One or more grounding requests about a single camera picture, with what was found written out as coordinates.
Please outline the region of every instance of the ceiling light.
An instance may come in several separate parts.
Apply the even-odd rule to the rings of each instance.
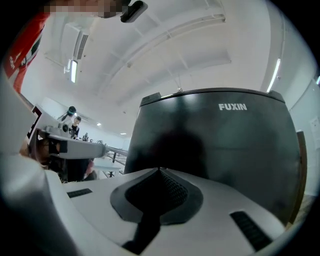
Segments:
[[[281,61],[281,59],[279,59],[279,58],[278,58],[278,60],[276,61],[276,65],[275,65],[275,69],[274,69],[274,72],[273,72],[273,76],[272,76],[270,85],[269,85],[268,89],[266,90],[267,93],[270,92],[271,87],[272,87],[272,85],[273,85],[274,82],[275,82],[275,79],[276,79],[276,76],[277,76],[277,73],[278,73],[278,70],[279,70],[279,66],[280,66],[280,61]]]
[[[73,83],[76,82],[77,66],[78,66],[78,63],[73,60],[71,64],[71,81]]]

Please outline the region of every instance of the gray machine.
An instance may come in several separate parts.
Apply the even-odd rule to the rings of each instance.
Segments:
[[[274,91],[156,93],[141,101],[124,173],[154,167],[228,185],[286,225],[300,182],[298,137]]]
[[[47,255],[246,256],[255,252],[269,255],[275,248],[279,249],[277,241],[273,241],[286,239],[282,235],[284,225],[273,213],[274,209],[266,207],[259,197],[248,192],[253,193],[255,187],[261,197],[259,186],[263,182],[251,186],[250,183],[254,179],[267,183],[274,176],[274,180],[279,181],[268,185],[274,190],[269,196],[273,198],[279,193],[283,198],[282,190],[276,185],[288,187],[290,180],[283,180],[283,177],[297,177],[299,153],[291,119],[282,116],[268,124],[269,129],[259,132],[275,113],[285,110],[285,104],[277,96],[252,91],[231,93],[232,100],[226,98],[223,90],[198,94],[208,98],[199,100],[196,93],[184,92],[169,97],[156,95],[156,98],[142,101],[129,147],[127,174],[123,176],[62,184],[55,172],[43,170],[30,158],[1,156],[1,167],[10,171],[0,176],[0,195],[15,216],[27,224],[25,237]],[[228,110],[231,103],[237,110]],[[220,104],[224,106],[222,110],[219,110]],[[263,111],[263,108],[255,108],[258,104],[268,107]],[[207,129],[200,122],[204,122],[204,117],[210,125]],[[240,122],[253,117],[258,118],[252,128],[239,126]],[[178,125],[170,120],[178,120]],[[276,133],[280,128],[284,131],[283,134],[280,132],[281,136]],[[259,136],[250,137],[248,133],[253,130]],[[165,136],[159,138],[166,139],[170,146],[165,147],[166,154],[164,144],[155,139],[157,134],[163,135],[163,131]],[[203,141],[201,132],[206,134],[207,141]],[[90,158],[102,154],[98,148],[91,152],[95,149],[94,143],[49,133],[47,136],[66,143],[66,158]],[[283,142],[279,147],[276,147],[275,138],[277,142]],[[293,139],[292,150],[289,149],[292,146],[287,141],[289,139]],[[256,159],[252,148],[256,151],[262,148],[258,151],[260,153],[274,151],[274,155],[269,154],[268,161]],[[287,165],[279,161],[283,157]],[[206,173],[207,166],[197,168],[195,165],[201,162],[199,160],[215,163],[214,170],[221,170],[224,166],[229,173]],[[182,164],[187,167],[184,162],[188,161],[188,168],[179,168]],[[269,162],[274,161],[284,169],[273,169],[276,164]],[[279,170],[286,175],[280,174],[277,178],[275,172]],[[295,178],[292,181],[293,188],[286,189],[287,201],[296,192],[297,181]],[[239,186],[241,182],[249,188],[244,190]]]

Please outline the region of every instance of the black rubber pad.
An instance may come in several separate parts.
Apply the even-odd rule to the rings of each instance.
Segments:
[[[182,205],[188,190],[161,171],[129,188],[126,199],[144,214],[161,216]]]
[[[67,194],[70,198],[76,198],[89,193],[92,193],[92,191],[89,188],[85,188],[85,189],[80,189],[76,191],[71,191],[71,192],[68,192]]]
[[[272,242],[244,211],[236,211],[230,216],[256,251]]]

